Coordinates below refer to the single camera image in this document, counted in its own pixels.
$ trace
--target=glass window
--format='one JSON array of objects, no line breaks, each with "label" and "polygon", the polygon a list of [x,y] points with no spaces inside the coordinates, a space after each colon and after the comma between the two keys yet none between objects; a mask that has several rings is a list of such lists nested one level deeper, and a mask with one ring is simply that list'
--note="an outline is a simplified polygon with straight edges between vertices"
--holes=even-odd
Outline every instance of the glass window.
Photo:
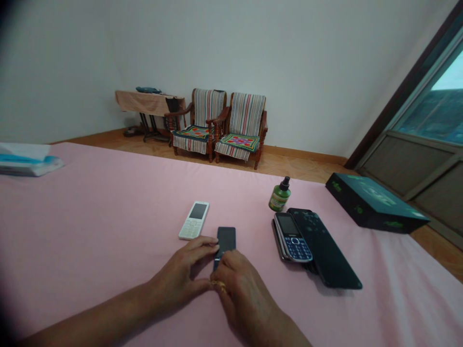
[{"label": "glass window", "polygon": [[395,131],[463,145],[463,52],[443,70],[405,112]]}]

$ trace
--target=phone keypad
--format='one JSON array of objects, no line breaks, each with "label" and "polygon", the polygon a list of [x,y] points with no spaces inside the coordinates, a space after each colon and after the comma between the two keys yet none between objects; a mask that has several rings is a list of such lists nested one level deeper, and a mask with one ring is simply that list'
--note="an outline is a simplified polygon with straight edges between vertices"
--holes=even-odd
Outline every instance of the phone keypad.
[{"label": "phone keypad", "polygon": [[291,257],[298,260],[312,260],[312,253],[304,239],[285,237],[285,242]]},{"label": "phone keypad", "polygon": [[202,221],[187,220],[180,231],[179,236],[183,239],[192,240],[201,234]]}]

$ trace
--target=wooden floor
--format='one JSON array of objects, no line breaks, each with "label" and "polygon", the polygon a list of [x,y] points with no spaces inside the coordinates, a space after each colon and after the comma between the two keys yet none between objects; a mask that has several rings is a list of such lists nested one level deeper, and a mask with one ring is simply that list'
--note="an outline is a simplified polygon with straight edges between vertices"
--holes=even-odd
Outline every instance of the wooden floor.
[{"label": "wooden floor", "polygon": [[[143,143],[142,136],[126,138],[122,136],[122,130],[80,137],[68,140],[67,142],[256,172],[253,169],[254,161],[251,160],[245,163],[243,160],[221,156],[219,164],[215,162],[209,163],[207,156],[181,149],[178,150],[179,155],[175,156],[174,150],[169,148],[167,143],[155,140],[148,140],[147,143]],[[281,177],[290,176],[291,178],[319,183],[325,183],[333,172],[357,174],[337,164],[265,153],[265,151],[262,153],[257,172]],[[415,230],[411,236],[432,257],[440,262],[443,267],[463,283],[462,251],[430,227],[422,227]]]}]

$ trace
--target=blue keypad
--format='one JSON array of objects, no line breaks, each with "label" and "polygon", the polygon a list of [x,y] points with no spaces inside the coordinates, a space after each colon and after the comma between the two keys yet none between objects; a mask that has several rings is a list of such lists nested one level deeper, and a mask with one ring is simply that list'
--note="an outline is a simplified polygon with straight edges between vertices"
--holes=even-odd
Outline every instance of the blue keypad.
[{"label": "blue keypad", "polygon": [[285,242],[291,257],[298,260],[312,260],[312,253],[304,239],[285,237]]}]

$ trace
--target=black spray nozzle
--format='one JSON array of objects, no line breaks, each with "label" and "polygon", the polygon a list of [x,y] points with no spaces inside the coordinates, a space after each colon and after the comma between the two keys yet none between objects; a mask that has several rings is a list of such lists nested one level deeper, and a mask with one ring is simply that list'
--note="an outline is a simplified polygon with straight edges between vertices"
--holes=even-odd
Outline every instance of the black spray nozzle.
[{"label": "black spray nozzle", "polygon": [[280,183],[281,190],[288,190],[289,188],[289,176],[286,176],[285,179]]}]

